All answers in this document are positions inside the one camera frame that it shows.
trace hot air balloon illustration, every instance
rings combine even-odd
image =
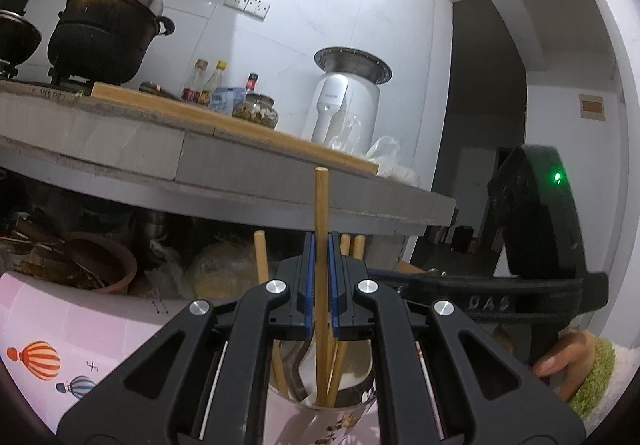
[[[66,386],[61,381],[56,384],[59,393],[71,393],[76,398],[81,399],[95,387],[95,382],[89,377],[75,377]]]
[[[52,380],[58,375],[60,358],[56,350],[45,341],[28,344],[20,352],[8,348],[6,355],[14,362],[20,360],[31,373],[41,380]]]

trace orange striped hot air balloon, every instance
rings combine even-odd
[[[52,380],[60,369],[58,353],[49,343],[42,340],[32,342],[20,352],[15,348],[8,348],[6,355],[14,362],[20,360],[41,380]]]

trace condiment bottle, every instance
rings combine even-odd
[[[204,84],[204,89],[202,89],[202,92],[200,93],[200,97],[198,99],[198,103],[200,105],[208,106],[211,99],[211,93],[222,87],[222,73],[225,72],[225,69],[226,62],[224,60],[219,60],[216,65],[216,70],[213,71],[213,75],[211,75],[211,78],[207,80],[206,84]]]
[[[244,86],[246,92],[254,92],[255,91],[255,83],[258,81],[258,73],[250,73],[249,79]]]
[[[209,63],[204,59],[198,59],[191,75],[184,84],[182,99],[193,104],[198,103],[200,93],[204,87],[204,72]]]

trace storage shelf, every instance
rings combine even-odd
[[[188,121],[0,82],[0,166],[92,196],[310,230],[318,164],[331,170],[331,230],[420,235],[449,224],[455,201],[439,194]]]

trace plastic bag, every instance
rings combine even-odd
[[[378,165],[378,176],[394,181],[420,186],[420,177],[409,167],[398,165],[400,142],[390,136],[383,136],[367,152],[365,159]]]
[[[360,141],[361,131],[360,120],[354,114],[347,115],[342,124],[340,134],[329,140],[326,146],[329,149],[353,155],[356,145]]]
[[[151,286],[156,290],[161,299],[182,298],[191,300],[195,298],[193,288],[185,279],[184,270],[180,266],[180,256],[171,247],[163,247],[157,239],[149,241],[149,248],[156,257],[166,262],[157,268],[145,270]]]
[[[236,300],[258,284],[254,245],[213,243],[195,257],[186,278],[199,298],[216,303]]]
[[[398,165],[399,154],[400,142],[390,136],[383,136],[372,145],[365,159],[378,165],[378,176],[387,178]]]
[[[396,165],[391,169],[389,179],[404,183],[405,185],[411,185],[412,187],[420,186],[420,176],[418,176],[418,174],[416,174],[415,171],[413,169],[410,169],[409,167]]]

